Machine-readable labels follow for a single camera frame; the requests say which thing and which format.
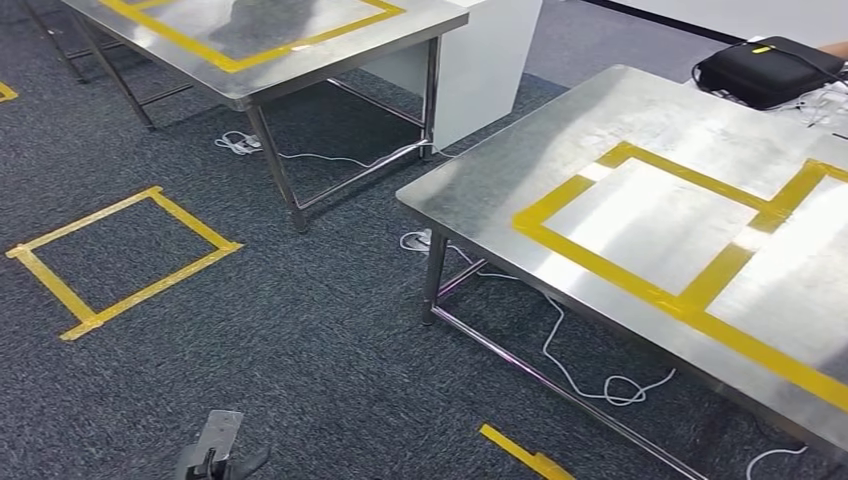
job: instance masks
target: black case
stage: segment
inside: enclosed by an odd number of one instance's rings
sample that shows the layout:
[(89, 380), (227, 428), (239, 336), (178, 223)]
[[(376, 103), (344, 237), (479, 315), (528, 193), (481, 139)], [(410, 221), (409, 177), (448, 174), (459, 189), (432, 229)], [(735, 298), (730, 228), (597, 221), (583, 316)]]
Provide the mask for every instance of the black case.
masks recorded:
[[(776, 48), (765, 50), (766, 46)], [(844, 64), (841, 58), (821, 50), (783, 37), (769, 37), (734, 45), (699, 63), (697, 83), (703, 90), (727, 90), (749, 106), (764, 110), (834, 82)]]

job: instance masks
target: table leg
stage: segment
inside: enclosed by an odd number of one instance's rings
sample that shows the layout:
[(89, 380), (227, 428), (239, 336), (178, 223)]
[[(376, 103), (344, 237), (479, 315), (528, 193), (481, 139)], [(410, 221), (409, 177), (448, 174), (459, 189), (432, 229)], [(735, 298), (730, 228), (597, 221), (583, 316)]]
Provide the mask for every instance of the table leg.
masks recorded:
[(445, 251), (448, 239), (435, 230), (430, 235), (430, 252), (427, 255), (427, 277), (424, 280), (424, 325), (433, 324), (433, 307), (439, 302), (442, 270), (445, 267)]
[(124, 79), (118, 73), (118, 70), (115, 69), (115, 66), (112, 65), (112, 62), (109, 61), (109, 58), (103, 53), (103, 50), (100, 48), (100, 44), (97, 43), (97, 39), (95, 38), (94, 32), (91, 31), (91, 27), (89, 27), (87, 20), (79, 16), (79, 14), (73, 12), (71, 13), (71, 17), (74, 20), (74, 24), (77, 26), (77, 29), (80, 32), (80, 35), (85, 38), (86, 43), (88, 43), (88, 48), (91, 49), (91, 53), (97, 58), (97, 61), (100, 62), (100, 65), (106, 70), (106, 73), (112, 77), (112, 80), (118, 85), (118, 88), (121, 90), (121, 93), (124, 94), (124, 98), (126, 98), (127, 102), (129, 102), (130, 107), (132, 107), (135, 114), (138, 116), (138, 119), (141, 120), (142, 125), (145, 128), (150, 130), (156, 130), (156, 127), (153, 125), (153, 122), (150, 120), (150, 117), (147, 116), (147, 112), (144, 111), (144, 108), (139, 105), (138, 100), (136, 100), (135, 95), (133, 95), (130, 87), (127, 86), (127, 83), (124, 82)]
[[(427, 86), (424, 89), (424, 128), (421, 129), (421, 139), (428, 142), (435, 140), (436, 96), (439, 90), (439, 56), (441, 49), (441, 37), (433, 38), (427, 42)], [(432, 145), (418, 149), (419, 158), (425, 158), (432, 154)]]
[(32, 8), (32, 5), (29, 4), (28, 0), (18, 0), (18, 4), (21, 6), (24, 12), (29, 15), (29, 18), (32, 19), (32, 23), (35, 24), (36, 28), (41, 32), (41, 35), (50, 43), (50, 46), (53, 47), (53, 50), (56, 51), (56, 54), (59, 56), (59, 60), (65, 64), (68, 71), (71, 72), (71, 76), (74, 77), (74, 80), (77, 83), (87, 83), (85, 77), (82, 76), (82, 73), (79, 71), (74, 62), (65, 55), (65, 51), (62, 50), (62, 47), (59, 45), (59, 42), (56, 41), (56, 38), (53, 36), (53, 32), (47, 28), (47, 25), (41, 20), (41, 17), (38, 16), (35, 9)]
[(588, 413), (589, 415), (591, 415), (596, 420), (601, 421), (601, 423), (603, 423), (607, 427), (611, 428), (616, 433), (623, 436), (624, 438), (626, 438), (630, 442), (639, 446), (639, 448), (641, 448), (642, 450), (650, 453), (651, 455), (654, 456), (654, 458), (660, 460), (661, 462), (665, 463), (669, 467), (673, 468), (678, 473), (682, 474), (684, 477), (688, 478), (689, 480), (707, 480), (706, 476), (700, 474), (697, 470), (690, 467), (689, 465), (687, 465), (683, 461), (679, 460), (673, 454), (665, 451), (663, 448), (661, 448), (657, 444), (648, 440), (646, 437), (640, 435), (638, 432), (631, 429), (627, 425), (621, 423), (619, 420), (617, 420), (612, 415), (604, 412), (602, 409), (600, 409), (600, 408), (594, 406), (593, 404), (589, 403), (588, 401), (583, 399), (583, 397), (578, 396), (577, 394), (573, 393), (570, 390), (565, 390), (564, 388), (560, 387), (557, 382), (553, 381), (551, 378), (547, 377), (544, 373), (537, 370), (530, 363), (528, 363), (527, 361), (525, 361), (521, 357), (513, 354), (512, 352), (510, 352), (506, 348), (497, 344), (496, 342), (489, 339), (488, 337), (486, 337), (482, 333), (478, 332), (477, 330), (473, 329), (472, 327), (468, 326), (467, 324), (463, 323), (457, 317), (452, 315), (450, 312), (448, 312), (444, 308), (436, 307), (434, 310), (435, 310), (434, 315), (436, 317), (444, 320), (447, 324), (452, 325), (453, 327), (457, 328), (462, 333), (473, 338), (477, 343), (483, 345), (484, 347), (486, 347), (490, 351), (497, 354), (499, 357), (508, 361), (512, 365), (518, 367), (520, 370), (523, 370), (525, 373), (529, 374), (531, 377), (533, 377), (536, 381), (538, 381), (542, 385), (550, 388), (551, 390), (556, 392), (559, 396), (561, 396), (565, 400), (569, 401), (571, 404), (579, 407), (581, 410), (583, 410), (585, 413)]
[(259, 142), (262, 144), (262, 152), (265, 154), (265, 159), (268, 161), (268, 168), (271, 169), (271, 175), (274, 177), (274, 183), (280, 189), (283, 199), (291, 212), (294, 227), (298, 232), (306, 232), (306, 218), (303, 216), (303, 209), (297, 202), (297, 197), (289, 183), (286, 171), (280, 163), (280, 155), (277, 150), (277, 144), (271, 138), (271, 132), (268, 130), (268, 123), (265, 121), (265, 114), (262, 113), (262, 107), (255, 105), (247, 109), (247, 116), (250, 119), (250, 124), (253, 126), (253, 132), (259, 137)]

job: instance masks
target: metal table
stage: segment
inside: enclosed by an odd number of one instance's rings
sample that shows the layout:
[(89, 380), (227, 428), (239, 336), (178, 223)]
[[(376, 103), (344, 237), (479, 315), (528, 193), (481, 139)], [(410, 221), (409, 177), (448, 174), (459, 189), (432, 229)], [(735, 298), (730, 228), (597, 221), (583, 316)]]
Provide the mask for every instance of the metal table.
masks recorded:
[[(687, 477), (703, 478), (440, 298), (490, 261), (845, 459), (844, 140), (617, 66), (397, 196), (433, 229), (427, 322), (470, 335)], [(448, 239), (483, 260), (442, 284)]]
[[(468, 21), (465, 9), (444, 0), (63, 0), (80, 30), (142, 123), (144, 105), (197, 86), (224, 105), (246, 112), (274, 181), (298, 230), (303, 210), (351, 183), (419, 150), (430, 153), (440, 36)], [(92, 39), (91, 26), (182, 74), (189, 82), (138, 101)], [(429, 42), (423, 119), (412, 118), (333, 80), (382, 55)], [(421, 140), (315, 197), (299, 201), (279, 162), (262, 106), (329, 80), (421, 129)]]

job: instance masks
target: white wall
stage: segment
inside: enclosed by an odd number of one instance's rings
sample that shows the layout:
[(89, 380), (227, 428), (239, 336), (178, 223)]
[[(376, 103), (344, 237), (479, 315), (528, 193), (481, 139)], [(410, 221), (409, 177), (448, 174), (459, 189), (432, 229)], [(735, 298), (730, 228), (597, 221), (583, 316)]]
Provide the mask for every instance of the white wall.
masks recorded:
[(848, 0), (614, 0), (740, 38), (780, 35), (810, 46), (848, 41)]

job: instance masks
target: yellow tape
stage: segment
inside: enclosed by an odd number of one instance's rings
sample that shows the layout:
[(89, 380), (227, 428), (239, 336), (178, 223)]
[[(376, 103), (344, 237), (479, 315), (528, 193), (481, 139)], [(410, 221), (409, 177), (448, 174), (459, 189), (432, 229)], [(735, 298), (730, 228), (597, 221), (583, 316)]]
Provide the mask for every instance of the yellow tape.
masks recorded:
[[(631, 158), (758, 210), (759, 213), (748, 224), (748, 228), (764, 234), (774, 233), (826, 176), (848, 183), (848, 171), (816, 160), (808, 160), (798, 174), (772, 200), (763, 200), (626, 142), (613, 148), (596, 163), (607, 168), (617, 168)], [(613, 285), (848, 412), (848, 385), (705, 311), (756, 254), (755, 250), (748, 250), (731, 243), (695, 277), (680, 295), (675, 296), (543, 225), (548, 218), (588, 190), (594, 183), (580, 175), (572, 177), (535, 204), (517, 213), (513, 217), (513, 227)]]
[(198, 40), (192, 37), (189, 37), (188, 35), (180, 33), (176, 29), (165, 25), (159, 20), (151, 17), (150, 15), (147, 15), (143, 11), (146, 8), (163, 5), (173, 1), (176, 0), (147, 0), (137, 4), (127, 4), (123, 0), (100, 0), (101, 3), (110, 7), (112, 10), (129, 18), (130, 20), (138, 23), (139, 25), (143, 25), (149, 28), (153, 32), (170, 40), (172, 43), (179, 46), (180, 48), (183, 48), (184, 50), (187, 50), (197, 55), (198, 57), (217, 66), (218, 68), (227, 73), (236, 73), (241, 70), (254, 67), (269, 60), (273, 60), (274, 58), (287, 55), (291, 53), (295, 48), (306, 45), (315, 45), (317, 43), (344, 35), (346, 33), (353, 32), (355, 30), (359, 30), (360, 28), (373, 25), (377, 22), (381, 22), (383, 20), (406, 12), (406, 10), (400, 7), (396, 7), (383, 0), (358, 0), (360, 2), (367, 3), (368, 5), (380, 8), (383, 11), (381, 13), (372, 15), (368, 18), (350, 23), (348, 25), (334, 28), (318, 35), (303, 38), (295, 42), (288, 43), (286, 45), (281, 45), (279, 47), (275, 47), (270, 50), (257, 53), (255, 55), (251, 55), (247, 58), (236, 60), (227, 55), (224, 55), (223, 53), (215, 50), (212, 47), (203, 44), (202, 42), (199, 42)]
[(18, 98), (18, 94), (3, 82), (0, 82), (0, 102), (8, 102)]
[[(182, 207), (172, 202), (170, 199), (162, 195), (162, 187), (152, 187), (143, 192), (137, 193), (132, 197), (122, 200), (114, 205), (104, 208), (96, 213), (83, 217), (76, 222), (56, 229), (48, 234), (42, 235), (25, 244), (20, 244), (17, 247), (6, 252), (9, 258), (17, 258), (26, 266), (35, 278), (41, 281), (44, 286), (59, 299), (71, 313), (77, 317), (80, 324), (60, 335), (62, 340), (76, 340), (86, 333), (102, 326), (112, 318), (125, 312), (127, 309), (138, 305), (142, 301), (162, 292), (163, 290), (175, 285), (176, 283), (185, 280), (194, 275), (200, 270), (212, 265), (223, 257), (235, 252), (244, 245), (230, 242), (224, 239), (217, 232), (206, 226), (203, 222), (188, 213)], [(124, 208), (138, 203), (144, 199), (150, 198), (165, 211), (170, 213), (174, 218), (182, 222), (188, 228), (200, 235), (204, 240), (214, 245), (217, 250), (204, 256), (203, 258), (192, 262), (191, 264), (181, 268), (180, 270), (168, 275), (167, 277), (149, 285), (142, 290), (130, 295), (129, 297), (115, 303), (105, 310), (95, 313), (65, 282), (62, 281), (53, 271), (44, 264), (35, 254), (33, 249), (40, 247), (46, 243), (52, 242), (57, 238), (67, 235), (80, 228), (90, 225), (108, 215), (118, 212)]]
[(548, 480), (574, 480), (574, 477), (566, 472), (562, 467), (553, 462), (545, 455), (536, 453), (535, 455), (524, 450), (512, 440), (505, 437), (502, 433), (487, 424), (480, 427), (480, 433), (492, 441), (495, 445), (504, 449), (507, 453), (517, 458), (521, 463), (527, 465), (533, 471)]
[(29, 250), (23, 250), (15, 255), (15, 258), (21, 261), (25, 267), (35, 275), (35, 278), (41, 280), (41, 283), (50, 290), (56, 298), (59, 299), (68, 310), (71, 311), (77, 318), (89, 318), (94, 316), (91, 308), (82, 301), (81, 298), (71, 290), (44, 262), (35, 256)]

